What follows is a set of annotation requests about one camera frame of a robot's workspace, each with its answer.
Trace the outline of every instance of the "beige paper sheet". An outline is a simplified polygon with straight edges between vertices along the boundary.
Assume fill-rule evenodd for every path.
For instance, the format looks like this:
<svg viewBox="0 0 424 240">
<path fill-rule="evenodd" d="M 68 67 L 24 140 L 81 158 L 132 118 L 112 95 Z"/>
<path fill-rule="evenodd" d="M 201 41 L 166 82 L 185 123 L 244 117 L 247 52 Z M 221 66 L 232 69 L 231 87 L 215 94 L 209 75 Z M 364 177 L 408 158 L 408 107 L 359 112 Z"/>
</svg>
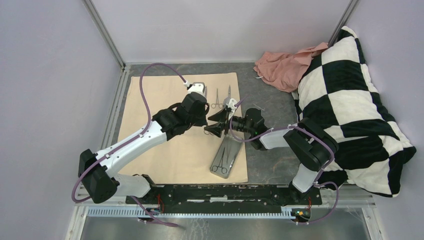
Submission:
<svg viewBox="0 0 424 240">
<path fill-rule="evenodd" d="M 228 95 L 240 99 L 237 74 L 185 75 L 185 79 L 204 82 L 207 86 L 207 102 L 216 101 L 218 88 L 219 101 Z M 147 112 L 140 94 L 139 77 L 132 77 L 126 96 L 125 109 L 119 130 L 118 141 L 139 130 L 147 122 Z M 152 116 L 159 110 L 180 103 L 187 94 L 179 76 L 145 76 L 143 89 Z M 208 116 L 220 108 L 210 108 Z M 241 116 L 239 108 L 235 113 Z M 222 142 L 222 138 L 205 135 L 203 127 L 192 127 L 182 135 L 151 148 L 127 164 L 119 173 L 125 175 L 147 174 L 157 184 L 214 184 L 244 183 L 248 181 L 246 150 L 243 144 L 227 179 L 212 174 L 209 168 Z"/>
</svg>

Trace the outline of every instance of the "pink towel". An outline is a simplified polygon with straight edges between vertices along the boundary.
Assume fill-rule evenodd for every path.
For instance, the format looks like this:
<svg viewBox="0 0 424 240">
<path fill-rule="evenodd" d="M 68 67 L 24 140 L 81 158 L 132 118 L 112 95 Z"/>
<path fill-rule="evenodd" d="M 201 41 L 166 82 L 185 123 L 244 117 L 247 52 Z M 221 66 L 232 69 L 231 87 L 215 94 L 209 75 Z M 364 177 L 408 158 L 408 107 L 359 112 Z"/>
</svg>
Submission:
<svg viewBox="0 0 424 240">
<path fill-rule="evenodd" d="M 311 65 L 312 57 L 328 48 L 328 44 L 322 42 L 316 47 L 304 48 L 295 54 L 267 51 L 254 63 L 253 69 L 266 84 L 291 93 L 298 88 L 303 74 Z"/>
</svg>

